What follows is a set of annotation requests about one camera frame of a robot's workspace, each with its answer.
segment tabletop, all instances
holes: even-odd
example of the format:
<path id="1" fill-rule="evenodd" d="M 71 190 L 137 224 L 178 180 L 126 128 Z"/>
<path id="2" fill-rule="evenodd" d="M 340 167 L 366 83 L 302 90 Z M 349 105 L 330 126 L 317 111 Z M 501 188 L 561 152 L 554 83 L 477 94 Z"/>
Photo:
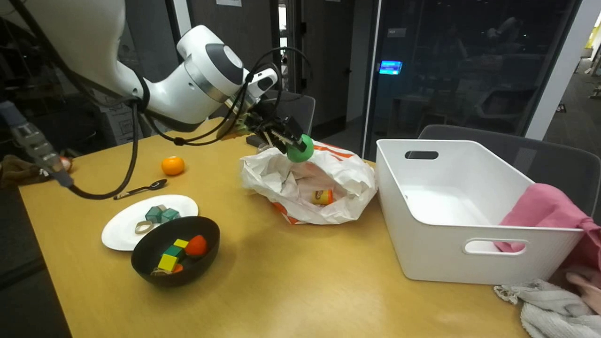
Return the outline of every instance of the tabletop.
<path id="1" fill-rule="evenodd" d="M 75 160 L 75 184 L 109 192 L 131 145 Z M 396 261 L 377 195 L 360 220 L 289 225 L 240 184 L 244 137 L 210 147 L 139 143 L 131 188 L 161 179 L 159 162 L 182 156 L 186 173 L 163 190 L 88 201 L 56 182 L 21 195 L 73 336 L 526 336 L 518 308 L 490 286 L 413 282 Z M 221 231 L 212 267 L 195 282 L 159 289 L 137 276 L 129 252 L 101 244 L 122 209 L 163 194 L 199 205 Z"/>

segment white plate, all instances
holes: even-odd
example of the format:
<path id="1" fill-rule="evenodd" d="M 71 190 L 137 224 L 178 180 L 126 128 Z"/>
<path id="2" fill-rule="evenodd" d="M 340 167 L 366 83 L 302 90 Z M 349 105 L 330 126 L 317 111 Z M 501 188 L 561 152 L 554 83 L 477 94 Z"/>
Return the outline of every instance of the white plate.
<path id="1" fill-rule="evenodd" d="M 131 252 L 135 244 L 144 237 L 135 233 L 135 225 L 144 220 L 144 214 L 156 207 L 163 205 L 180 212 L 182 218 L 197 216 L 199 207 L 193 199 L 186 195 L 156 195 L 114 214 L 114 218 L 101 231 L 101 242 L 116 252 Z"/>

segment white plastic bag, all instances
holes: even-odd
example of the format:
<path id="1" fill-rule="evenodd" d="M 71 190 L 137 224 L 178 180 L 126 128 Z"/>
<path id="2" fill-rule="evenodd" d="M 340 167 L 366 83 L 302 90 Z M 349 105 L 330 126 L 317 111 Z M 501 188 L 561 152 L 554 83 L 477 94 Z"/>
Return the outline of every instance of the white plastic bag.
<path id="1" fill-rule="evenodd" d="M 375 173 L 357 154 L 315 143 L 314 156 L 293 164 L 278 149 L 242 158 L 242 186 L 265 195 L 289 224 L 334 225 L 359 220 L 377 192 Z M 329 205 L 315 192 L 332 192 Z"/>

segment black bowl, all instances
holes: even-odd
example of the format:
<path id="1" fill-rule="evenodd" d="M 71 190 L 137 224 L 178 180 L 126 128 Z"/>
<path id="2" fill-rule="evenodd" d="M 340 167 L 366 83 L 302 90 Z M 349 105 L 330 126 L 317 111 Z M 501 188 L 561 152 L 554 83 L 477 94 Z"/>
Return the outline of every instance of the black bowl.
<path id="1" fill-rule="evenodd" d="M 184 257 L 182 272 L 175 274 L 152 274 L 158 261 L 161 259 L 163 252 L 176 241 L 184 239 L 190 241 L 195 235 L 203 235 L 206 239 L 206 254 L 201 257 Z M 131 254 L 131 267 L 139 276 L 148 280 L 154 286 L 182 286 L 195 278 L 199 278 L 214 261 L 220 248 L 220 227 L 208 220 L 208 218 L 178 218 L 173 222 L 167 222 L 154 231 L 150 231 L 146 237 L 143 237 Z"/>

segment handle cutout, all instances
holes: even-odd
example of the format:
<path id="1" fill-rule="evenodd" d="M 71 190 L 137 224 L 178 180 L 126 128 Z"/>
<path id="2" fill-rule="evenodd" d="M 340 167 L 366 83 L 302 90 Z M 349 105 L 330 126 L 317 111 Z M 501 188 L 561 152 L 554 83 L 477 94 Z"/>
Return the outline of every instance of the handle cutout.
<path id="1" fill-rule="evenodd" d="M 437 152 L 436 150 L 407 150 L 406 158 L 407 160 L 436 160 Z"/>
<path id="2" fill-rule="evenodd" d="M 528 242 L 518 239 L 471 239 L 464 252 L 469 256 L 522 256 L 526 248 Z"/>

